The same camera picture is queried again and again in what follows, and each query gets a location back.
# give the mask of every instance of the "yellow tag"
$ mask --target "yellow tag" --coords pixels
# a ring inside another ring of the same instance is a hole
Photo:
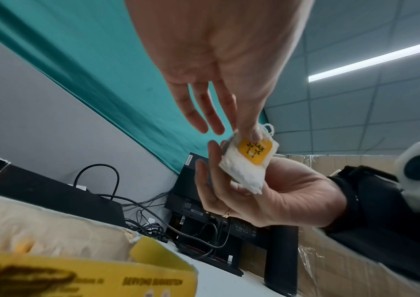
[[[249,142],[243,139],[239,143],[239,152],[251,161],[254,165],[261,165],[265,157],[272,149],[272,142],[270,140],[262,140],[259,142]]]

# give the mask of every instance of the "table surface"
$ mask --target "table surface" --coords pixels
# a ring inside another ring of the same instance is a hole
[[[239,277],[179,253],[172,243],[163,245],[199,271],[197,297],[283,296],[265,287],[264,279],[255,274],[243,271],[244,275]]]

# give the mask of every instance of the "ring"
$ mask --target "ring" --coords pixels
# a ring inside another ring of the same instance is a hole
[[[230,216],[230,211],[231,211],[231,208],[228,209],[228,211],[224,215],[222,215],[222,217],[224,217],[225,219],[228,219],[228,217]]]

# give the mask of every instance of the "ceiling light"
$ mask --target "ceiling light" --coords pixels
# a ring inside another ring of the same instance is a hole
[[[331,76],[335,76],[335,75],[339,75],[339,74],[343,74],[343,73],[347,73],[347,72],[351,72],[354,70],[358,70],[358,69],[362,69],[362,68],[366,68],[366,67],[370,67],[370,66],[374,66],[374,65],[378,65],[381,63],[385,63],[385,62],[389,62],[389,61],[393,61],[393,60],[397,60],[397,59],[401,59],[407,56],[412,56],[415,54],[420,54],[420,45],[416,45],[416,46],[411,46],[411,47],[407,47],[407,48],[403,48],[394,52],[390,52],[378,57],[374,57],[374,58],[370,58],[367,60],[363,60],[357,63],[353,63],[353,64],[349,64],[346,66],[342,66],[333,70],[328,70],[325,72],[321,72],[315,75],[311,75],[308,77],[308,82],[314,82],[323,78],[328,78]]]

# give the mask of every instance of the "black cylinder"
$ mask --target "black cylinder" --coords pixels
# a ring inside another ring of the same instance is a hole
[[[284,296],[297,295],[298,227],[271,226],[265,262],[265,285]]]

